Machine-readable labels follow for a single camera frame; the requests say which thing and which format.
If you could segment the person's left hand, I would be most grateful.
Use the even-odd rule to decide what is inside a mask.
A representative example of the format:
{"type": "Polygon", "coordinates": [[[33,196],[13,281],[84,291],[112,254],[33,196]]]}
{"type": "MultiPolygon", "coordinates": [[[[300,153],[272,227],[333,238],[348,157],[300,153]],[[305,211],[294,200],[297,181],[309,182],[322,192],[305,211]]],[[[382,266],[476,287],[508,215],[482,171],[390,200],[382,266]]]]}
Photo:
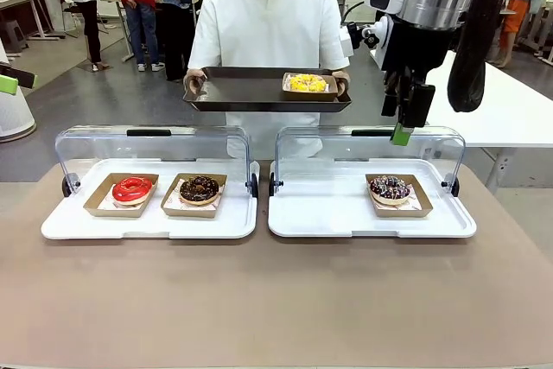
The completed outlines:
{"type": "Polygon", "coordinates": [[[344,69],[341,69],[333,71],[332,76],[336,81],[338,95],[340,96],[343,93],[347,92],[350,84],[349,74],[344,69]]]}

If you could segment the person's right hand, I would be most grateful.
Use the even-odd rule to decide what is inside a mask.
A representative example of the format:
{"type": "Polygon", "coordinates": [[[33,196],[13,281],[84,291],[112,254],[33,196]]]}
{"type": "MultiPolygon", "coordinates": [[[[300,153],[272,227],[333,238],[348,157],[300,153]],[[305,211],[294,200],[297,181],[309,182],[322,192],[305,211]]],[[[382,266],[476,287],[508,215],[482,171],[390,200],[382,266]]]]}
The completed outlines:
{"type": "Polygon", "coordinates": [[[207,77],[201,69],[189,68],[183,79],[186,93],[198,95],[206,79],[207,77]]]}

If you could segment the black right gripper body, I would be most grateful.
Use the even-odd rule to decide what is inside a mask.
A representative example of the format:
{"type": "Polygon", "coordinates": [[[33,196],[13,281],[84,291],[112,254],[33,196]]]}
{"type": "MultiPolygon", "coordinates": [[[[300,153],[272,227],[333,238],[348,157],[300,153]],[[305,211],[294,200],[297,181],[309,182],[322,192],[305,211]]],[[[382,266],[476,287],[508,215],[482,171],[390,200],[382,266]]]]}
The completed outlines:
{"type": "Polygon", "coordinates": [[[384,16],[381,21],[387,23],[385,39],[379,43],[382,71],[403,73],[408,68],[425,80],[429,71],[444,62],[454,29],[421,28],[396,16],[384,16]]]}

